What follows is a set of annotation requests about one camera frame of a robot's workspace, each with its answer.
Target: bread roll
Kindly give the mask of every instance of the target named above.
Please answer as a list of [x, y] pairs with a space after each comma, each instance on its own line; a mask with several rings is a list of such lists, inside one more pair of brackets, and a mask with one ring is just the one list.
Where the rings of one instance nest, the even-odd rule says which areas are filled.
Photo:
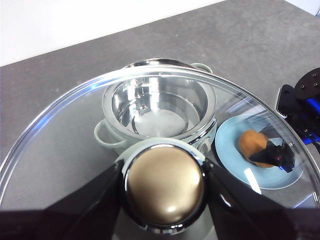
[[[264, 150], [267, 147], [268, 138], [263, 133], [258, 133], [253, 129], [249, 129], [245, 131], [239, 138], [238, 144], [241, 153], [244, 157], [249, 160], [249, 157], [252, 155]], [[254, 162], [258, 167], [261, 168], [272, 168], [274, 167], [271, 164], [261, 163], [261, 162]]]

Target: lid knob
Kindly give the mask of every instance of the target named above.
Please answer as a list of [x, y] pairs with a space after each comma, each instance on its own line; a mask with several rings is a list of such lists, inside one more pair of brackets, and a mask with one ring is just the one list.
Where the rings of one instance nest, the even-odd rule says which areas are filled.
[[145, 220], [170, 225], [189, 217], [204, 192], [202, 172], [185, 150], [150, 148], [131, 165], [127, 179], [129, 201]]

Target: stainless steel pot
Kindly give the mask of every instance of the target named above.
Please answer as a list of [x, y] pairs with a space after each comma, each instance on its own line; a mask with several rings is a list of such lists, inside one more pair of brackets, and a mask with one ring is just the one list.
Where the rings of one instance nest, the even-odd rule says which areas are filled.
[[[127, 67], [142, 65], [194, 68], [191, 64], [159, 58]], [[102, 146], [114, 148], [119, 154], [136, 142], [152, 137], [175, 138], [205, 152], [210, 149], [216, 132], [215, 108], [215, 91], [208, 84], [175, 76], [169, 71], [157, 76], [146, 72], [106, 88], [102, 98], [105, 119], [97, 124], [94, 136]], [[99, 131], [103, 125], [118, 142], [101, 140]]]

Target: pot lid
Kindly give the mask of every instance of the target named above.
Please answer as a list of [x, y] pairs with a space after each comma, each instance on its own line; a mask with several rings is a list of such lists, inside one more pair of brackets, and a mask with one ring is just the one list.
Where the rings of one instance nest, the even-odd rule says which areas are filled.
[[[94, 137], [101, 121], [97, 135], [111, 144], [107, 147]], [[152, 137], [176, 138], [196, 148], [208, 138], [205, 156], [252, 191], [286, 208], [319, 207], [319, 168], [277, 112], [226, 79], [159, 64], [93, 78], [35, 118], [0, 166], [1, 210], [44, 209], [111, 166], [125, 148]], [[121, 141], [128, 145], [116, 144]], [[268, 141], [289, 149], [286, 162], [261, 167], [259, 160], [251, 160]], [[210, 219], [206, 211], [202, 218]], [[119, 217], [114, 239], [130, 239], [121, 231], [123, 224], [143, 239], [144, 233], [128, 221], [124, 214]], [[195, 222], [182, 233], [184, 239], [195, 239], [192, 231], [205, 239], [213, 224]]]

